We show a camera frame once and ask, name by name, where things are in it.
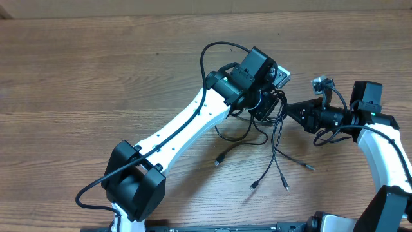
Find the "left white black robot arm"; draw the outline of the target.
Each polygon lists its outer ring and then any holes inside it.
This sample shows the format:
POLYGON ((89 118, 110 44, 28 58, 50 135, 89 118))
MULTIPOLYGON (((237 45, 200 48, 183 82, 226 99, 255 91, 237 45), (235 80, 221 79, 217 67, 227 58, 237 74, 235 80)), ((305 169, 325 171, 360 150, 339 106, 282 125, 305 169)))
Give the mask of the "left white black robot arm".
POLYGON ((236 110, 265 120, 277 104, 274 90, 289 80, 290 72, 256 47, 241 63, 204 75, 197 96, 162 129, 135 145, 123 140, 115 146, 104 176, 80 190, 76 204, 94 209, 80 198, 100 184, 115 214, 111 230, 145 231, 145 220, 163 200, 166 176, 182 153, 236 110))

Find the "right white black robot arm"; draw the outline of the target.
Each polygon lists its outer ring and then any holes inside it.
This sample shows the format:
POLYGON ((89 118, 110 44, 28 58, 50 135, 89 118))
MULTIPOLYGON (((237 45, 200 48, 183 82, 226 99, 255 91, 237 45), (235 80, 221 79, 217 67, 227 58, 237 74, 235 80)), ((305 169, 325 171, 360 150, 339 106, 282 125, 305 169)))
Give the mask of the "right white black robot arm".
POLYGON ((299 230, 403 231, 401 221, 411 220, 411 163, 395 118, 381 112, 383 86, 355 82, 342 108, 330 106, 338 92, 332 80, 313 81, 312 87, 317 98, 288 105, 287 115, 315 135, 314 146, 335 143, 336 135, 347 134, 368 162, 376 195, 357 220, 318 211, 299 230))

